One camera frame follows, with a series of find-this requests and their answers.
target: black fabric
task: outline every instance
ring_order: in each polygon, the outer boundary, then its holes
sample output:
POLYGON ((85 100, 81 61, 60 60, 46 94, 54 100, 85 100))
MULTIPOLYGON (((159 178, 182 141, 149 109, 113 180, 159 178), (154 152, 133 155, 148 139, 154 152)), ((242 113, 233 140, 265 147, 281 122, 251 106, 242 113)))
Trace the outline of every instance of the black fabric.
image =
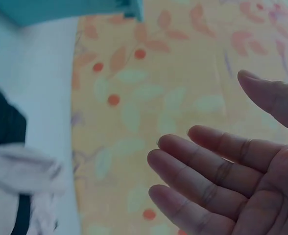
POLYGON ((15 227, 11 235, 25 235, 30 225, 31 197, 30 195, 20 194, 19 207, 15 227))
MULTIPOLYGON (((0 92, 0 144, 24 142, 26 120, 0 92)), ((15 227, 11 235, 26 235, 30 223, 30 195, 19 195, 15 227)))

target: pale green leaf pattern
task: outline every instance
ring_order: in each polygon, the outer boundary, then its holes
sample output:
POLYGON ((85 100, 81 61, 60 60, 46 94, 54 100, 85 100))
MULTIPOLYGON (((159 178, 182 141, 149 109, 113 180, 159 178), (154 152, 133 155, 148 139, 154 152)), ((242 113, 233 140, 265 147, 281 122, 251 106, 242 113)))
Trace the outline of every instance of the pale green leaf pattern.
POLYGON ((121 120, 129 131, 133 133, 139 131, 141 115, 140 110, 135 103, 127 102, 122 106, 121 120))
POLYGON ((95 157, 95 175, 98 180, 103 180, 110 170, 112 155, 108 148, 101 149, 95 157))
POLYGON ((142 82, 147 77, 147 72, 141 70, 123 70, 117 74, 118 80, 124 83, 142 82))
POLYGON ((180 113, 180 106, 186 95, 186 87, 178 87, 165 95, 164 109, 171 114, 180 113))
POLYGON ((175 134, 177 129, 175 120, 169 114, 161 112, 158 115, 157 129, 158 132, 162 135, 175 134))
POLYGON ((123 139, 111 147, 111 152, 117 157, 128 157, 145 148, 145 141, 140 138, 123 139))
POLYGON ((150 228, 150 235, 170 235, 170 228, 167 224, 160 224, 150 228))
POLYGON ((108 96, 108 81, 104 77, 96 79, 93 92, 99 102, 106 102, 108 96))
POLYGON ((137 185, 131 189, 127 197, 128 213, 137 212, 147 199, 148 189, 143 185, 137 185))
POLYGON ((88 235, 110 235, 111 229, 100 225, 90 225, 87 229, 88 235))
POLYGON ((221 95, 206 95, 197 99, 194 108, 200 113, 211 113, 224 108, 225 102, 221 95))
POLYGON ((139 101, 149 101, 164 92, 164 88, 159 85, 144 84, 134 90, 132 97, 139 101))

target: finger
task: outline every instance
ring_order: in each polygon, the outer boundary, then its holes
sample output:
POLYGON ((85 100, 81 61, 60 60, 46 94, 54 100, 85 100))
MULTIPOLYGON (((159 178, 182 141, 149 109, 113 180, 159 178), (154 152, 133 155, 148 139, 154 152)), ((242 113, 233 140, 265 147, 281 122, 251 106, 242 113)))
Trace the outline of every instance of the finger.
POLYGON ((238 73, 238 80, 257 106, 288 128, 288 84, 262 80, 245 70, 238 73))
POLYGON ((175 135, 161 137, 158 146, 214 184, 241 193, 247 198, 254 193, 263 176, 252 168, 231 163, 216 153, 175 135))
POLYGON ((267 172, 268 166, 276 154, 282 149, 288 148, 288 145, 263 140, 249 140, 205 126, 192 127, 188 135, 193 142, 233 162, 262 173, 267 172))
POLYGON ((149 196, 172 223, 188 234, 230 235, 235 226, 231 219, 209 212, 166 186, 151 187, 149 196))
POLYGON ((166 184, 211 212, 236 220, 247 202, 243 195, 213 184, 162 150, 151 151, 147 160, 166 184))

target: skin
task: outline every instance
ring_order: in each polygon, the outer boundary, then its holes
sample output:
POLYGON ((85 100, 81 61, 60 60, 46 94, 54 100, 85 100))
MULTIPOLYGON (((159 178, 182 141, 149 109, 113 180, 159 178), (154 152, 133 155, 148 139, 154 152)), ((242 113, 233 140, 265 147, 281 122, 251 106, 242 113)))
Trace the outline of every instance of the skin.
MULTIPOLYGON (((244 92, 288 128, 288 84, 241 70, 244 92)), ((192 235, 288 235, 288 145, 248 140, 205 127, 159 139, 147 157, 169 186, 152 201, 192 235)))

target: bed sheet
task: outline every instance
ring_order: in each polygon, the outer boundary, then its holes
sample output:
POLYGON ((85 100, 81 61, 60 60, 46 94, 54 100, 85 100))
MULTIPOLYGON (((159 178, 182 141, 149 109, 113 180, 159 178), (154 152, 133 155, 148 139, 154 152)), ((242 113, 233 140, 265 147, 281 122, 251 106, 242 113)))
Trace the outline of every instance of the bed sheet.
POLYGON ((146 0, 145 23, 86 16, 72 74, 73 170, 84 235, 174 235, 147 194, 163 134, 208 125, 288 143, 241 90, 246 69, 288 82, 288 1, 146 0))

